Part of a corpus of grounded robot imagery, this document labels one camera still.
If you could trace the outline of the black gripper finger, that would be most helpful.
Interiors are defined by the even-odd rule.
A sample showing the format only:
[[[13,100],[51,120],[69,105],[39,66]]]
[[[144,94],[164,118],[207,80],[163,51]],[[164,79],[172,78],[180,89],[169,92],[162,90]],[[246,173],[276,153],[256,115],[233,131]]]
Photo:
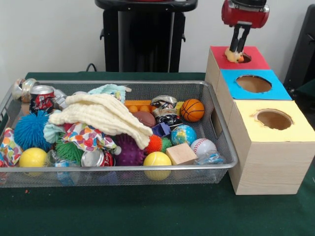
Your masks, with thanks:
[[[237,52],[243,52],[247,36],[248,36],[250,29],[251,29],[251,25],[240,25],[240,27],[243,28],[244,31],[242,33],[241,38],[239,39]]]
[[[233,37],[231,40],[231,44],[230,44],[230,51],[231,52],[236,52],[237,51],[237,47],[238,47],[238,36],[239,36],[239,30],[240,30],[240,25],[236,24],[234,26],[234,32],[233,32]]]

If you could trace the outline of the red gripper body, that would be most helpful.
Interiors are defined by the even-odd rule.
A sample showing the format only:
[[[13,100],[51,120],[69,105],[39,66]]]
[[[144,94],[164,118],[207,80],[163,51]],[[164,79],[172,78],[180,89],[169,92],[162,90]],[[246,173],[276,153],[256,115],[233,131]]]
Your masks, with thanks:
[[[225,0],[221,9],[221,19],[230,27],[236,24],[263,27],[269,13],[270,7],[265,0]]]

